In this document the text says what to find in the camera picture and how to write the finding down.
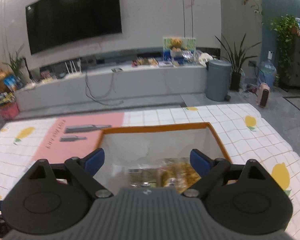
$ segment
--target blue water bottle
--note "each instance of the blue water bottle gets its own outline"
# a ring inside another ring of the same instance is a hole
[[[273,90],[273,83],[277,75],[277,69],[271,62],[272,55],[273,51],[269,51],[268,60],[261,63],[258,73],[258,86],[260,86],[261,83],[266,83],[271,90]]]

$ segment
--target black tv screen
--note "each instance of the black tv screen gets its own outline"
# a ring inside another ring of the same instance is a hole
[[[119,0],[40,0],[26,7],[26,21],[31,54],[122,32]]]

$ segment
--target gray trash can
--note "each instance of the gray trash can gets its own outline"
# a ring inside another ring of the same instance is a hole
[[[224,101],[228,94],[231,64],[228,61],[214,59],[209,61],[207,69],[207,98]]]

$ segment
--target electrical cable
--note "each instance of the electrical cable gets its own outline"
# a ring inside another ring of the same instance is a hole
[[[98,104],[101,104],[101,105],[103,105],[103,106],[119,106],[119,105],[121,105],[121,104],[123,103],[123,100],[121,100],[121,101],[120,101],[119,103],[117,103],[117,104],[106,104],[106,103],[102,103],[102,102],[98,101],[98,99],[106,98],[106,97],[110,94],[110,92],[111,92],[111,90],[112,90],[112,88],[113,88],[113,83],[114,83],[114,72],[112,72],[110,88],[109,88],[109,90],[108,90],[103,96],[95,97],[95,96],[92,95],[91,89],[90,89],[90,87],[89,87],[88,71],[86,71],[86,74],[85,74],[85,82],[86,82],[86,86],[85,86],[85,93],[86,93],[86,96],[87,96],[88,98],[92,99],[94,102],[96,102],[96,103],[98,103]]]
[[[264,74],[263,71],[255,64],[255,67],[254,67],[254,74],[256,75],[257,81],[258,81],[258,75],[256,74],[256,67],[257,67],[258,70],[263,74],[263,78],[265,79],[265,82],[266,82],[265,74]]]

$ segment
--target pink heater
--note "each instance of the pink heater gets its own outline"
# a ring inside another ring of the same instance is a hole
[[[258,106],[265,107],[268,101],[270,88],[266,83],[261,83],[257,91],[257,103]]]

